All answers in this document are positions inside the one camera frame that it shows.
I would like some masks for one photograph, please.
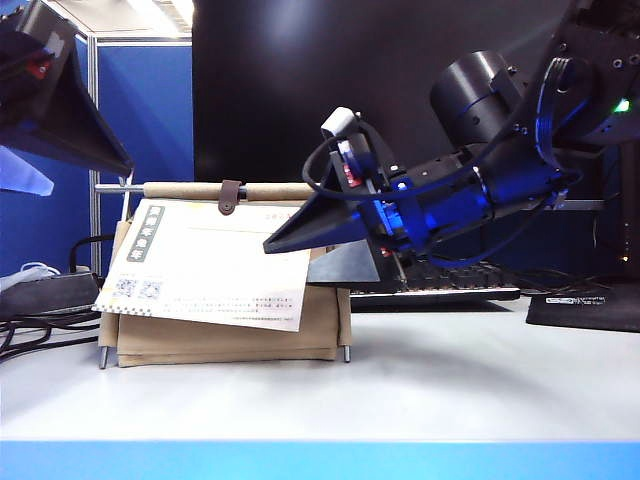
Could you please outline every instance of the black keyboard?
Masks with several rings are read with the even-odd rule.
[[[411,279],[411,288],[395,292],[352,291],[351,307],[420,307],[425,305],[485,300],[516,300],[520,289],[511,275],[488,263],[471,267],[442,269],[424,267],[420,278]]]

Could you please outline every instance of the book page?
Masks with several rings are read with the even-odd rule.
[[[309,251],[262,243],[297,210],[143,199],[94,310],[296,332]]]

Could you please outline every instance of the blue wall panel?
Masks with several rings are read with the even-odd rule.
[[[101,46],[98,58],[100,111],[135,162],[135,183],[192,181],[191,47]],[[121,208],[120,195],[102,196],[103,232]]]
[[[0,192],[0,275],[42,261],[66,270],[69,249],[89,235],[86,170],[21,154],[55,182],[50,197]],[[88,256],[80,257],[86,264]]]
[[[20,5],[26,5],[26,0],[0,0],[0,14],[7,14],[15,10]]]

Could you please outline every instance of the black cable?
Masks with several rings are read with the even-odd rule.
[[[504,265],[493,264],[496,268],[503,270],[504,272],[516,277],[516,285],[523,288],[522,284],[524,283],[528,288],[533,288],[538,290],[537,293],[525,293],[525,296],[536,296],[536,295],[555,295],[561,293],[584,293],[588,291],[598,290],[609,290],[611,287],[605,285],[603,283],[598,282],[598,278],[596,276],[583,277],[579,275],[572,275],[566,272],[562,272],[560,270],[555,269],[544,269],[544,268],[535,268],[530,270],[512,270]],[[534,282],[530,280],[528,277],[540,278],[540,279],[552,279],[553,277],[557,279],[567,280],[569,283],[565,283],[563,285],[550,286],[548,284],[543,284],[539,282]]]
[[[510,135],[511,132],[506,129],[496,135],[491,142],[487,144],[487,146],[480,152],[480,154],[471,160],[468,163],[465,163],[462,167],[456,170],[453,173],[446,175],[443,178],[435,180],[431,183],[426,183],[420,187],[408,188],[406,190],[398,190],[393,192],[384,192],[384,193],[345,193],[338,190],[331,190],[323,187],[322,185],[318,185],[316,181],[311,176],[311,168],[314,166],[315,162],[320,155],[324,152],[324,149],[334,143],[345,140],[342,137],[331,137],[323,141],[320,145],[316,147],[316,149],[309,155],[307,160],[304,162],[302,166],[302,179],[309,185],[313,190],[318,192],[320,195],[332,198],[334,200],[343,200],[343,201],[385,201],[385,202],[393,202],[397,200],[403,200],[405,198],[415,197],[418,195],[422,195],[424,193],[430,192],[437,188],[443,187],[445,185],[451,184],[451,182],[455,182],[462,178],[465,174],[471,173],[474,167],[477,167],[482,161],[484,161],[485,157],[493,151],[496,145],[501,142],[504,138]]]
[[[0,363],[18,355],[48,350],[52,348],[77,345],[97,340],[97,337],[67,340],[62,342],[50,342],[54,330],[70,332],[85,332],[100,327],[99,323],[90,323],[100,316],[99,312],[83,310],[74,313],[46,313],[34,315],[14,315],[7,320],[0,321],[0,332],[6,332],[6,336],[0,345]],[[41,330],[42,334],[33,340],[13,343],[19,330]]]
[[[83,238],[82,240],[78,240],[71,250],[69,251],[69,272],[76,273],[78,271],[78,248],[82,245],[86,245],[89,243],[98,243],[98,242],[106,242],[111,241],[115,238],[114,234],[108,235],[96,235],[93,237]]]
[[[25,348],[25,349],[21,349],[21,350],[14,350],[14,351],[10,351],[10,352],[6,352],[6,353],[2,353],[0,354],[0,363],[5,362],[6,360],[16,357],[18,355],[23,355],[26,353],[31,353],[31,352],[37,352],[39,350],[50,350],[52,348],[61,348],[61,347],[69,347],[72,345],[81,345],[83,343],[92,343],[92,342],[97,342],[98,341],[98,337],[87,337],[87,338],[80,338],[78,340],[67,340],[64,342],[52,342],[52,343],[45,343],[42,345],[37,345],[35,347],[29,347],[29,348]]]
[[[535,220],[544,211],[545,207],[549,205],[549,201],[553,197],[554,196],[551,195],[543,199],[538,204],[538,206],[536,206],[536,208],[534,208],[529,213],[527,218],[520,224],[519,227],[517,227],[507,238],[505,238],[501,242],[498,242],[496,245],[489,248],[488,250],[485,250],[484,252],[478,255],[475,255],[473,257],[461,258],[458,260],[445,260],[441,257],[435,256],[433,253],[430,252],[427,254],[427,260],[432,265],[435,265],[436,267],[440,267],[440,268],[464,268],[464,267],[471,266],[474,263],[481,262],[482,260],[485,260],[491,255],[497,253],[499,250],[502,250],[509,243],[511,243],[518,235],[520,235],[533,222],[533,220]]]
[[[603,192],[606,191],[607,186],[609,185],[609,180],[611,179],[611,176],[613,175],[613,172],[616,170],[616,167],[620,167],[620,159],[616,159],[611,165],[609,165],[609,168],[607,169],[607,172],[604,176],[604,179],[602,180],[602,190]],[[621,195],[620,191],[617,191],[614,194],[609,195],[608,197],[603,199],[603,203],[606,205],[608,202],[615,200],[616,198],[618,198]],[[598,242],[604,244],[605,246],[607,246],[606,242],[602,242],[600,240],[600,237],[598,236],[598,226],[599,226],[599,219],[600,219],[600,215],[602,214],[603,210],[598,210],[596,212],[594,212],[593,214],[593,222],[591,225],[591,235],[593,237],[593,248],[597,248],[598,247]],[[611,248],[611,250],[613,252],[618,252],[619,249],[616,248]]]

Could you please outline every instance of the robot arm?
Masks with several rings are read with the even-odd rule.
[[[496,53],[463,57],[431,92],[458,150],[410,169],[375,129],[338,108],[303,170],[316,194],[265,242],[265,251],[367,239],[372,251],[395,255],[401,265],[482,260],[513,236],[453,264],[434,249],[513,212],[528,209],[533,218],[553,207],[580,179],[560,149],[595,153],[638,137],[639,34],[640,2],[573,1],[532,81],[521,80]],[[318,184],[309,171],[327,147],[330,164]]]

